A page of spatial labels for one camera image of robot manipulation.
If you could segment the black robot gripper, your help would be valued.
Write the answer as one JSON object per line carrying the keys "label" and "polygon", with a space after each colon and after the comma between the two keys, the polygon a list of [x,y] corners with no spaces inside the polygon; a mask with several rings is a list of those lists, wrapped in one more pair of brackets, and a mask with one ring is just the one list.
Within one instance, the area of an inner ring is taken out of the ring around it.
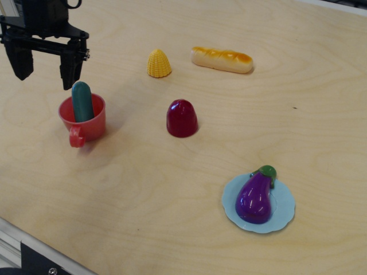
{"label": "black robot gripper", "polygon": [[[80,79],[83,62],[89,58],[89,34],[68,22],[69,11],[79,8],[82,1],[74,6],[68,1],[17,1],[17,4],[21,7],[18,16],[1,15],[1,36],[5,36],[8,27],[13,27],[30,36],[37,35],[43,40],[47,37],[71,39],[60,55],[63,88],[71,89]],[[5,41],[4,46],[14,74],[23,81],[34,71],[32,51],[14,41]]]}

